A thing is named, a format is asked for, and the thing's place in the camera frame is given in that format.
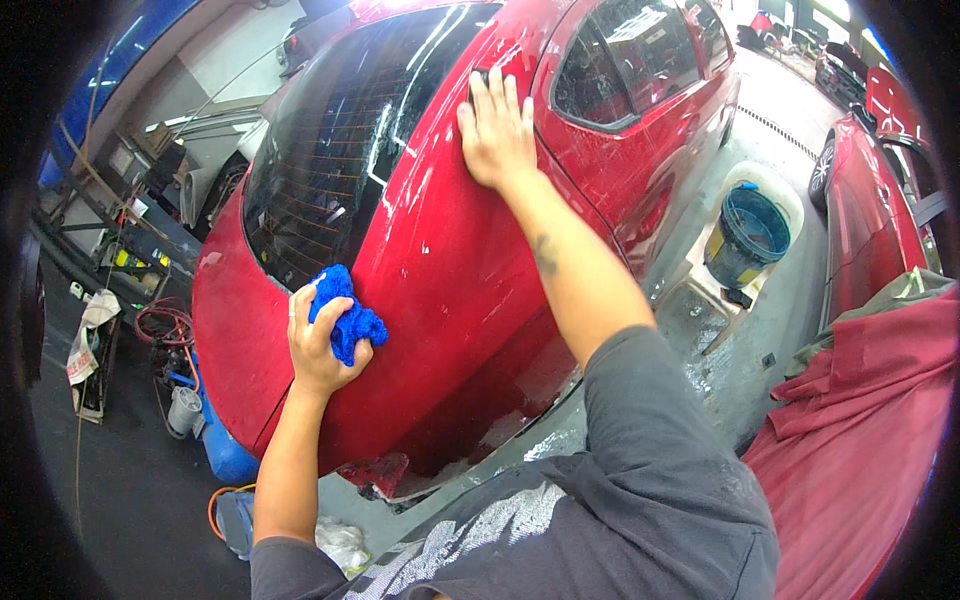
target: rag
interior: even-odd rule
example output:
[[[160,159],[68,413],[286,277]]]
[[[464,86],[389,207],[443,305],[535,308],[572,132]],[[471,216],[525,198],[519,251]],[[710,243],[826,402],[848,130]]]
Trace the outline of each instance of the rag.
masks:
[[[353,299],[353,306],[340,315],[330,332],[330,346],[333,355],[348,367],[353,366],[353,349],[359,340],[367,338],[374,346],[383,346],[387,341],[387,326],[373,314],[370,308],[360,305],[353,295],[353,281],[347,267],[333,265],[323,269],[317,278],[311,281],[317,288],[317,297],[310,304],[309,321],[313,323],[317,313],[325,304],[337,297]]]

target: red hatchback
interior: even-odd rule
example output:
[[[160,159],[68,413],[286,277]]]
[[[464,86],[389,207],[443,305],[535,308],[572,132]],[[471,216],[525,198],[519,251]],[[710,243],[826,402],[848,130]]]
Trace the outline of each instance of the red hatchback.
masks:
[[[293,377],[287,296],[345,264],[390,341],[324,416],[320,474],[393,499],[466,471],[565,394],[575,362],[455,110],[502,66],[539,165],[641,279],[730,132],[739,79],[706,0],[354,3],[306,67],[199,260],[210,401],[256,456]]]
[[[854,104],[833,124],[810,175],[810,201],[828,214],[821,325],[863,306],[914,267],[956,276],[952,265],[941,264],[936,246],[955,237],[947,199],[906,98],[889,72],[870,69],[868,108]]]

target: plastic bag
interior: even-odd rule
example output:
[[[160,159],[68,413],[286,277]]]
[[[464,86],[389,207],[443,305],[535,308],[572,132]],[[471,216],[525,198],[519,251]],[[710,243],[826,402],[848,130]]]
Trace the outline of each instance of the plastic bag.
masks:
[[[348,579],[363,571],[364,564],[370,559],[370,554],[363,549],[363,530],[332,516],[319,516],[314,533],[317,547],[340,567]]]

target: shirt sleeve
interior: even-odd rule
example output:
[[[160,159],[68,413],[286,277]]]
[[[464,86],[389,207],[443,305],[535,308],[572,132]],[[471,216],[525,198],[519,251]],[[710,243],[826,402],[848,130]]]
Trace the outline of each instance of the shirt sleeve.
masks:
[[[587,364],[588,445],[618,488],[665,506],[772,530],[754,474],[720,444],[679,357],[655,329],[628,327]]]
[[[313,544],[266,538],[250,558],[252,600],[325,598],[347,582],[340,567]]]

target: hand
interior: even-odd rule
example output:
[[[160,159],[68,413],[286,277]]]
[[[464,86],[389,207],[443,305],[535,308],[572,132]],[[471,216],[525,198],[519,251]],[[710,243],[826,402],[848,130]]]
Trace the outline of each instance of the hand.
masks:
[[[457,107],[457,123],[464,138],[464,160],[473,178],[502,193],[515,178],[537,171],[534,143],[534,99],[517,104],[516,78],[503,79],[500,67],[490,71],[490,88],[480,74],[470,73],[473,107]]]
[[[294,362],[294,382],[310,395],[320,396],[326,402],[330,395],[356,379],[373,358],[370,340],[360,340],[353,351],[353,367],[337,360],[330,347],[330,331],[340,315],[350,310],[353,300],[334,298],[324,305],[311,324],[308,320],[310,303],[317,296],[311,284],[301,287],[290,297],[290,323],[287,340],[290,358]]]

